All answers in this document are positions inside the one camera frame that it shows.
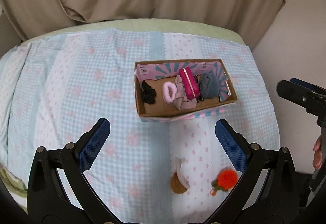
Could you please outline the person's right hand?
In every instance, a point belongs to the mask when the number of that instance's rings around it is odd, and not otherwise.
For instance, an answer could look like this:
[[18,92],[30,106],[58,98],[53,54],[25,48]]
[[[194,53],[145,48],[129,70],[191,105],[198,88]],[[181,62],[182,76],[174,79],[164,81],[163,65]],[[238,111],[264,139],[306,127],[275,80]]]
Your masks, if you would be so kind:
[[314,151],[313,167],[315,169],[320,169],[322,166],[321,145],[322,145],[322,139],[319,136],[319,138],[317,138],[317,140],[313,146],[313,151]]

